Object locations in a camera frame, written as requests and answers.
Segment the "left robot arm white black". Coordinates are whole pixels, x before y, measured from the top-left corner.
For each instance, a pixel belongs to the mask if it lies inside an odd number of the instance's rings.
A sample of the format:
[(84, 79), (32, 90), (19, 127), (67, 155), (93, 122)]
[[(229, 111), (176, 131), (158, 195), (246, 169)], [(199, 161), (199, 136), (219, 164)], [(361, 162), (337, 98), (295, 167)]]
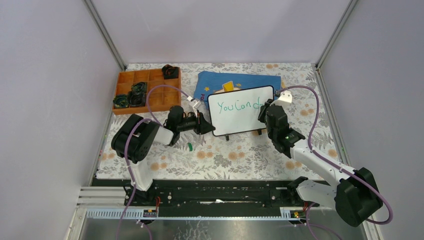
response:
[(155, 200), (155, 192), (150, 188), (153, 177), (145, 161), (152, 145), (159, 143), (172, 147), (181, 132), (192, 130), (197, 135), (204, 135), (215, 129), (199, 110), (185, 113), (176, 105), (170, 108), (164, 126), (132, 114), (112, 138), (111, 148), (126, 162), (131, 185), (137, 189), (136, 199), (148, 206)]

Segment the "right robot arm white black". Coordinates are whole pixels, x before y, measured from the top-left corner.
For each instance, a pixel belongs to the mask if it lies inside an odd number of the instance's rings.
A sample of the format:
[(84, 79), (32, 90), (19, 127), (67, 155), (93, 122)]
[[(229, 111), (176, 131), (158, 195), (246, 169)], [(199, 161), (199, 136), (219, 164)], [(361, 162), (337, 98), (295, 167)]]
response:
[(290, 127), (281, 105), (268, 99), (260, 107), (258, 120), (266, 125), (267, 136), (275, 149), (286, 157), (306, 165), (325, 180), (317, 183), (298, 177), (288, 185), (287, 201), (299, 206), (314, 202), (335, 210), (348, 225), (359, 226), (383, 206), (373, 174), (334, 160), (324, 160), (324, 154), (312, 150), (308, 140)]

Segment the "white board with black frame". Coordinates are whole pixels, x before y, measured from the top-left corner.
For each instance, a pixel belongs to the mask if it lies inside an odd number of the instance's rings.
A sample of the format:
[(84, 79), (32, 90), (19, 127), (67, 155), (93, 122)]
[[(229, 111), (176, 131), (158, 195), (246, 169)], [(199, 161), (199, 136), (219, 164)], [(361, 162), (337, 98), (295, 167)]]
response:
[(221, 137), (265, 129), (258, 117), (261, 106), (273, 97), (271, 85), (209, 95), (210, 121), (215, 127), (212, 134)]

